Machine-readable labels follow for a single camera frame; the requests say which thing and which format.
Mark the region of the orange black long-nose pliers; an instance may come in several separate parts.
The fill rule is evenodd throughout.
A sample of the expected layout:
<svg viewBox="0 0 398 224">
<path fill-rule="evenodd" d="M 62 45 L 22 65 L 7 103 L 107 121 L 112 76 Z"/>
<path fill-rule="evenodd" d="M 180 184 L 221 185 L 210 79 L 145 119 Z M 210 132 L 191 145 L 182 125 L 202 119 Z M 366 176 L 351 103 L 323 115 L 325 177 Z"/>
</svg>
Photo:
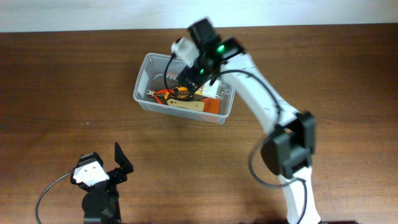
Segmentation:
<svg viewBox="0 0 398 224">
<path fill-rule="evenodd" d="M 164 99 L 175 99 L 180 101 L 190 101 L 193 100 L 194 96 L 190 94 L 187 87 L 176 86 L 170 89 L 165 95 Z"/>
</svg>

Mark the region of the clear box of coloured bits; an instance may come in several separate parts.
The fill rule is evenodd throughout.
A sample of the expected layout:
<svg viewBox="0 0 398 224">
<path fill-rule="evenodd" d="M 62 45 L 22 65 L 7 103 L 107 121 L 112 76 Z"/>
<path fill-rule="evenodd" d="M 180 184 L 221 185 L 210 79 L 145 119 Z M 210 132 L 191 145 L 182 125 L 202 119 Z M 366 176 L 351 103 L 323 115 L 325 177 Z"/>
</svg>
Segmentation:
<svg viewBox="0 0 398 224">
<path fill-rule="evenodd" d="M 208 81 L 200 87 L 195 94 L 207 98 L 222 100 L 230 94 L 230 89 L 229 85 L 221 80 L 216 80 L 212 85 L 210 85 L 210 81 Z"/>
</svg>

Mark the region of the clear plastic container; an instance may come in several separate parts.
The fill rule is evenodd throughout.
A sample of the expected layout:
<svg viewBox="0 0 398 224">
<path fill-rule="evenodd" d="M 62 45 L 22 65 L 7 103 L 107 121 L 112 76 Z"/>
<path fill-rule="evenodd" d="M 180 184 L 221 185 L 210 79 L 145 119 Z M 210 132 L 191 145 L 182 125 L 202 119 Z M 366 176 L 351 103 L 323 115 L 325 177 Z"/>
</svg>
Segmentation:
<svg viewBox="0 0 398 224">
<path fill-rule="evenodd" d="M 164 70 L 169 60 L 169 55 L 149 53 L 145 56 L 133 93 L 134 99 L 140 104 L 141 108 L 155 113 L 223 124 L 233 107 L 235 90 L 231 86 L 228 87 L 227 95 L 220 101 L 218 114 L 178 108 L 170 106 L 166 102 L 160 104 L 153 96 L 146 93 L 147 90 L 159 91 L 165 88 Z"/>
</svg>

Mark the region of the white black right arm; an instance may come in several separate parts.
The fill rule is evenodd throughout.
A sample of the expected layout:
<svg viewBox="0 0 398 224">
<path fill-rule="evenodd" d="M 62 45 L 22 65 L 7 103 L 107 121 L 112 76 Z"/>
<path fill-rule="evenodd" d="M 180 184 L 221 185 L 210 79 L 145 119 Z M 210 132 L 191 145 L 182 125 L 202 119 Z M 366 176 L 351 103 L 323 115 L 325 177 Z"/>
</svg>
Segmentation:
<svg viewBox="0 0 398 224">
<path fill-rule="evenodd" d="M 239 41 L 222 39 L 207 18 L 192 24 L 188 33 L 171 46 L 186 65 L 179 84 L 191 94 L 217 80 L 233 87 L 265 134 L 249 154 L 251 175 L 263 186 L 283 190 L 288 223 L 321 223 L 312 190 L 315 117 L 286 102 Z"/>
</svg>

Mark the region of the orange scraper wooden handle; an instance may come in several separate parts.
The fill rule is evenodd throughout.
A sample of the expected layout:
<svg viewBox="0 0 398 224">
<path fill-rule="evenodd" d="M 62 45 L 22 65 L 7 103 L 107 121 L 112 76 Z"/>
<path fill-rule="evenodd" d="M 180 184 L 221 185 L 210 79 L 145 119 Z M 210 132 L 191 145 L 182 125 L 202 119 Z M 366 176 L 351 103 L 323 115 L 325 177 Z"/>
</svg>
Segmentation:
<svg viewBox="0 0 398 224">
<path fill-rule="evenodd" d="M 170 106 L 176 106 L 179 108 L 185 108 L 189 110 L 219 114 L 221 100 L 212 98 L 203 98 L 199 101 L 181 101 L 175 99 L 167 100 L 167 104 Z"/>
</svg>

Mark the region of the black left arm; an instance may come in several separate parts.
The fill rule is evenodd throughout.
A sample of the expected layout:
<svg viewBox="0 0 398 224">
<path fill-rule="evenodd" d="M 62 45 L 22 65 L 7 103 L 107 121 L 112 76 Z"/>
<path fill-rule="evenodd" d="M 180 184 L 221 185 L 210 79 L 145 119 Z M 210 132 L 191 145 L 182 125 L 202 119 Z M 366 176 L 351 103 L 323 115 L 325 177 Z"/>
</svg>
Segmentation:
<svg viewBox="0 0 398 224">
<path fill-rule="evenodd" d="M 127 181 L 134 172 L 118 142 L 114 143 L 114 161 L 119 165 L 111 171 L 103 169 L 97 152 L 82 155 L 72 171 L 70 182 L 86 191 L 81 207 L 84 223 L 121 223 L 117 185 Z"/>
</svg>

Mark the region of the orange perforated strip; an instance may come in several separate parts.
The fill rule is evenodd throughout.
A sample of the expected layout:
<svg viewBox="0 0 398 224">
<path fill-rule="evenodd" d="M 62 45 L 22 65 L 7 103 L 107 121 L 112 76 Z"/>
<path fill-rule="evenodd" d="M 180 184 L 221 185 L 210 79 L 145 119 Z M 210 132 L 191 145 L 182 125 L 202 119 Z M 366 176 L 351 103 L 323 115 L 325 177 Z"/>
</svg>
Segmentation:
<svg viewBox="0 0 398 224">
<path fill-rule="evenodd" d="M 177 79 L 177 75 L 174 74 L 174 73 L 171 73 L 171 72 L 168 72 L 166 74 L 166 76 L 167 76 L 167 79 L 169 79 L 169 80 L 176 80 Z"/>
</svg>

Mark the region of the red handled small pliers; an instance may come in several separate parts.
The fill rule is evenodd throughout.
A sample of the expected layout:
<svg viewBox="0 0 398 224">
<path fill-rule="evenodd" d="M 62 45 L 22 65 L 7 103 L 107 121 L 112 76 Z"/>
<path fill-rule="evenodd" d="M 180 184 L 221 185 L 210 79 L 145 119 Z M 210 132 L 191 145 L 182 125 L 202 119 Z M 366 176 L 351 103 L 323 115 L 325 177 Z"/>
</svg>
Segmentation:
<svg viewBox="0 0 398 224">
<path fill-rule="evenodd" d="M 168 89 L 162 89 L 158 91 L 146 90 L 145 94 L 153 97 L 156 100 L 156 102 L 162 105 L 166 105 L 167 100 L 176 97 L 175 92 L 173 90 L 168 90 Z"/>
</svg>

